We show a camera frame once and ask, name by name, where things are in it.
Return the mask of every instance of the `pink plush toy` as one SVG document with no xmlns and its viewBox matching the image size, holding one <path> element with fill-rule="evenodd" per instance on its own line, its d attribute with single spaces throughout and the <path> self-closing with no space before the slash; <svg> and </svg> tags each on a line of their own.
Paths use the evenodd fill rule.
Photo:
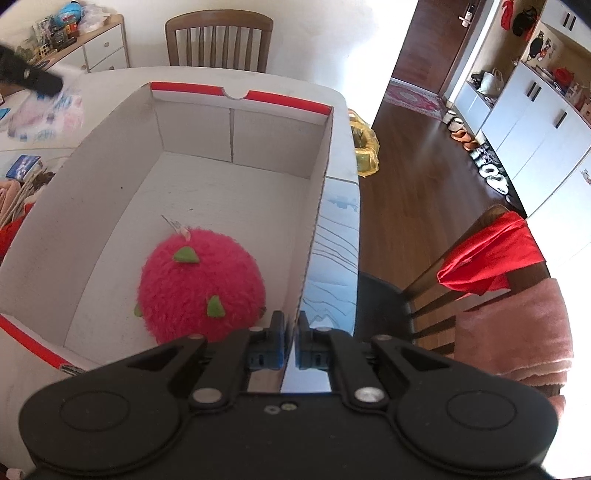
<svg viewBox="0 0 591 480">
<path fill-rule="evenodd" d="M 135 313 L 158 343 L 192 333 L 217 342 L 265 311 L 254 258 L 229 236 L 201 229 L 189 235 L 160 243 L 142 269 Z"/>
</svg>

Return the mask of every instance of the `metal bolt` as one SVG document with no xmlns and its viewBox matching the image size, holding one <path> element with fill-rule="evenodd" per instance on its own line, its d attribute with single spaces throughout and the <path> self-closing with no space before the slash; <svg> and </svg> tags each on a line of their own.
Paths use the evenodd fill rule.
<svg viewBox="0 0 591 480">
<path fill-rule="evenodd" d="M 199 388 L 193 392 L 193 400 L 198 403 L 215 403 L 222 399 L 222 392 L 217 388 Z"/>
<path fill-rule="evenodd" d="M 355 391 L 355 398 L 363 403 L 377 403 L 385 397 L 385 393 L 375 387 L 363 387 Z"/>
<path fill-rule="evenodd" d="M 288 401 L 281 404 L 281 409 L 285 411 L 294 411 L 297 410 L 297 405 Z"/>
<path fill-rule="evenodd" d="M 281 409 L 277 405 L 267 405 L 263 408 L 263 411 L 269 415 L 277 415 L 278 413 L 281 413 Z"/>
</svg>

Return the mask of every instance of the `red cloth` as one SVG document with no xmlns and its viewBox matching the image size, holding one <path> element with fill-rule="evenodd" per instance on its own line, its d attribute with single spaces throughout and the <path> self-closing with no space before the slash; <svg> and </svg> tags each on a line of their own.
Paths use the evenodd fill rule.
<svg viewBox="0 0 591 480">
<path fill-rule="evenodd" d="M 544 261 L 525 220 L 507 212 L 456 247 L 437 273 L 441 285 L 483 295 L 509 288 L 507 272 Z"/>
<path fill-rule="evenodd" d="M 16 237 L 18 229 L 21 227 L 23 221 L 25 221 L 25 217 L 31 208 L 33 208 L 33 205 L 35 204 L 30 203 L 29 205 L 25 205 L 25 214 L 22 217 L 17 218 L 0 229 L 0 258 L 6 257 L 10 244 L 14 240 L 14 237 Z"/>
<path fill-rule="evenodd" d="M 503 16 L 501 18 L 501 27 L 505 30 L 511 29 L 511 20 L 513 20 L 513 0 L 505 0 L 503 3 L 503 8 L 505 11 L 503 12 Z"/>
</svg>

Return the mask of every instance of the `door frame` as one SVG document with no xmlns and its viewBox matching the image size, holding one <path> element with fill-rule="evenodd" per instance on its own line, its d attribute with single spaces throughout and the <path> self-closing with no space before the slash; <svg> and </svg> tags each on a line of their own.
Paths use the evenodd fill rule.
<svg viewBox="0 0 591 480">
<path fill-rule="evenodd" d="M 462 44 L 460 45 L 460 49 L 457 51 L 456 57 L 453 60 L 453 63 L 449 69 L 449 72 L 447 72 L 447 76 L 445 77 L 445 80 L 443 81 L 441 88 L 437 92 L 437 96 L 439 96 L 439 98 L 443 97 L 443 94 L 447 91 L 447 88 L 450 86 L 450 84 L 453 80 L 453 76 L 454 76 L 457 68 L 459 67 L 460 62 L 462 61 L 462 57 L 464 55 L 464 52 L 468 48 L 468 43 L 470 42 L 472 35 L 474 35 L 474 33 L 476 32 L 476 24 L 479 22 L 480 17 L 482 16 L 482 11 L 484 10 L 484 4 L 486 3 L 486 0 L 477 0 L 477 1 L 478 1 L 478 5 L 476 6 L 476 11 L 474 12 L 474 17 L 471 20 L 470 26 L 467 28 L 466 36 L 464 37 L 464 40 L 462 41 Z"/>
</svg>

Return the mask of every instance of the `doormat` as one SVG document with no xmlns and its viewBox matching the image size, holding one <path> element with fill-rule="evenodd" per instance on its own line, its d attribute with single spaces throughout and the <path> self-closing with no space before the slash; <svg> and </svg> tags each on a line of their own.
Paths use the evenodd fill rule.
<svg viewBox="0 0 591 480">
<path fill-rule="evenodd" d="M 397 79 L 390 79 L 384 101 L 437 120 L 443 118 L 445 111 L 443 102 L 435 93 Z"/>
</svg>

